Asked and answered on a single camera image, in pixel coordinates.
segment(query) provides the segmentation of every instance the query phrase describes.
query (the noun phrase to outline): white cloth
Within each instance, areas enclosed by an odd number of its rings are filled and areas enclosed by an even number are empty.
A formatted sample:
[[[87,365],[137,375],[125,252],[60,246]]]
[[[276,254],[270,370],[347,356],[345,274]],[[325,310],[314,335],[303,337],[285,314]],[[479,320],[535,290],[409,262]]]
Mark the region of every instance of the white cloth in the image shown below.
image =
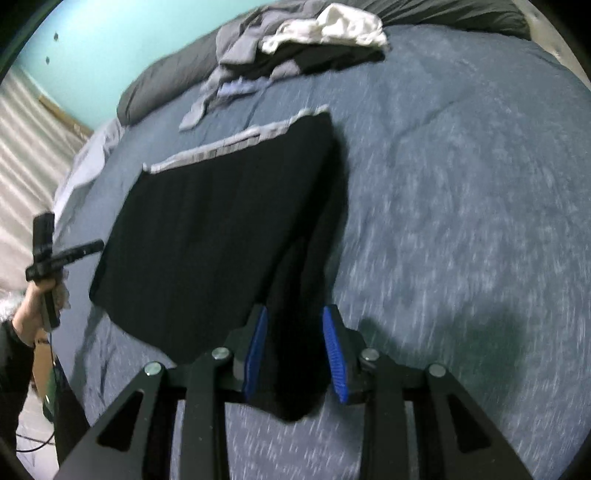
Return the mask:
[[[99,176],[105,162],[119,144],[124,133],[125,128],[115,118],[98,128],[76,154],[70,173],[60,183],[54,196],[53,213],[56,216],[56,235],[59,234],[61,227],[67,222],[75,207],[68,205],[72,194],[76,189],[89,184]]]
[[[272,54],[282,43],[288,41],[375,48],[388,44],[378,16],[342,4],[330,4],[316,19],[286,20],[274,35],[261,40],[259,48],[264,53]]]

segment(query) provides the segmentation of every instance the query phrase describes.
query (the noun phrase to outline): black sleeve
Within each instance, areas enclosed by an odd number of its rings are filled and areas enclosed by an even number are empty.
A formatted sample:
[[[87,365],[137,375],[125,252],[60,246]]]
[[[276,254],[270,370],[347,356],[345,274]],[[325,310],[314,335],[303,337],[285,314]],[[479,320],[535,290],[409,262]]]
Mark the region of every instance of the black sleeve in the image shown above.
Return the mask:
[[[32,370],[33,348],[19,340],[12,322],[0,324],[0,437],[13,450]]]

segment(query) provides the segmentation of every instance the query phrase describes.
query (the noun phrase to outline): teal wall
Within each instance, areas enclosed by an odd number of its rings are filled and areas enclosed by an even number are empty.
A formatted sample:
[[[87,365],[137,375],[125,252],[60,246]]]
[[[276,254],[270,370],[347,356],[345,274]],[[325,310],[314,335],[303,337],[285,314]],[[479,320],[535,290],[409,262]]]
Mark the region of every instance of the teal wall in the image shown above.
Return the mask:
[[[94,129],[115,116],[121,93],[154,60],[267,2],[63,0],[18,62],[66,112]]]

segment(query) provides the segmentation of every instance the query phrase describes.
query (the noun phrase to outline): gray pillow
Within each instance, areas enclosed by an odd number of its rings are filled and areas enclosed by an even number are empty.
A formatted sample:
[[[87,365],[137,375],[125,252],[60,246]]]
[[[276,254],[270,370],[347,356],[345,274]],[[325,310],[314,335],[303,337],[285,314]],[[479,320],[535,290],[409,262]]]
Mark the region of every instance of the gray pillow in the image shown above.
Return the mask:
[[[512,0],[340,0],[339,3],[379,16],[385,27],[427,23],[531,39],[527,21]],[[121,125],[138,123],[150,112],[206,80],[217,66],[218,30],[145,69],[119,100],[117,117]]]

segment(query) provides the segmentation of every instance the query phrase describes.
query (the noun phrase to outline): bed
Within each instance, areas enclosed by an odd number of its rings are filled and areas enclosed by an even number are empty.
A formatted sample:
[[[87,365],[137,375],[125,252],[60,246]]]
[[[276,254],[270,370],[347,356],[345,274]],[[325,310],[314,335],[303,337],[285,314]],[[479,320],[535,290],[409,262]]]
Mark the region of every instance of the bed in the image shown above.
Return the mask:
[[[384,61],[279,82],[195,129],[178,125],[199,86],[150,113],[56,248],[106,241],[143,164],[328,105],[348,212],[327,303],[399,363],[447,365],[534,478],[555,480],[591,429],[591,92],[528,40],[444,25],[385,31]],[[147,362],[173,366],[90,302],[98,261],[69,268],[72,309],[53,335],[91,425]],[[226,415],[232,478],[357,478],[362,411],[330,392],[293,424],[230,404]],[[177,418],[178,429],[182,408]],[[176,435],[173,478],[178,447]]]

